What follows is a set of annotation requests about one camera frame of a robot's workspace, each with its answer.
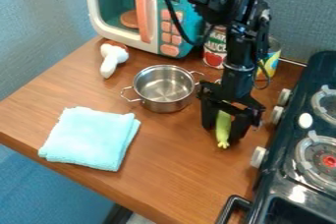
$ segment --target microwave window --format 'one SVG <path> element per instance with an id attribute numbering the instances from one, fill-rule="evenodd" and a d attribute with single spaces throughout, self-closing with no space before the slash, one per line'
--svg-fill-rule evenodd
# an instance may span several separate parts
<path id="1" fill-rule="evenodd" d="M 139 33 L 136 0 L 98 0 L 98 6 L 107 25 Z"/>

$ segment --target toy microwave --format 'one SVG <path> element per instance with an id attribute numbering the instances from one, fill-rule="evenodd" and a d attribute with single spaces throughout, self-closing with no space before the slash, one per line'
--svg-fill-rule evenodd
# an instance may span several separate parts
<path id="1" fill-rule="evenodd" d="M 171 2 L 182 28 L 196 40 L 202 32 L 201 17 L 188 0 Z M 90 21 L 103 37 L 175 58 L 192 49 L 173 25 L 164 0 L 87 0 L 87 5 Z"/>

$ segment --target stove knob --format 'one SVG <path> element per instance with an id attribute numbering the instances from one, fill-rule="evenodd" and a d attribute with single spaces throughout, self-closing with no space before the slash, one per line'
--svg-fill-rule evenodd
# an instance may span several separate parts
<path id="1" fill-rule="evenodd" d="M 278 105 L 286 106 L 291 94 L 292 94 L 292 91 L 290 89 L 287 89 L 287 88 L 282 89 L 279 95 L 279 98 L 278 98 Z"/>
<path id="2" fill-rule="evenodd" d="M 280 107 L 280 106 L 275 106 L 272 114 L 271 114 L 271 119 L 270 121 L 274 124 L 274 125 L 278 125 L 281 119 L 282 114 L 284 113 L 284 108 Z"/>
<path id="3" fill-rule="evenodd" d="M 303 129 L 308 129 L 313 123 L 313 119 L 309 113 L 301 114 L 299 118 L 299 126 Z"/>
<path id="4" fill-rule="evenodd" d="M 266 154 L 266 149 L 258 146 L 253 153 L 253 156 L 250 161 L 250 165 L 255 168 L 259 168 L 261 162 Z"/>

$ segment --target black toy stove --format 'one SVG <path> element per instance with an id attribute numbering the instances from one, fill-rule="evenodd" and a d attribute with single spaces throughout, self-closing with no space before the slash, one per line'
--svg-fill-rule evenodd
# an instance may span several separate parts
<path id="1" fill-rule="evenodd" d="M 254 201 L 231 196 L 217 223 L 235 207 L 247 212 L 245 223 L 336 223 L 336 52 L 312 56 L 279 103 L 268 150 L 252 158 L 262 160 Z"/>

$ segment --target stove burner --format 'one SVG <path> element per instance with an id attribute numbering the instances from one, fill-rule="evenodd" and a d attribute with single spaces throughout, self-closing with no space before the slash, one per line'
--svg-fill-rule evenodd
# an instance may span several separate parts
<path id="1" fill-rule="evenodd" d="M 336 126 L 336 89 L 329 89 L 328 85 L 324 85 L 311 98 L 311 106 L 318 116 Z"/>
<path id="2" fill-rule="evenodd" d="M 323 158 L 324 165 L 334 168 L 336 166 L 336 158 L 334 156 L 326 156 Z"/>
<path id="3" fill-rule="evenodd" d="M 336 139 L 310 131 L 296 148 L 297 169 L 319 186 L 336 191 Z"/>

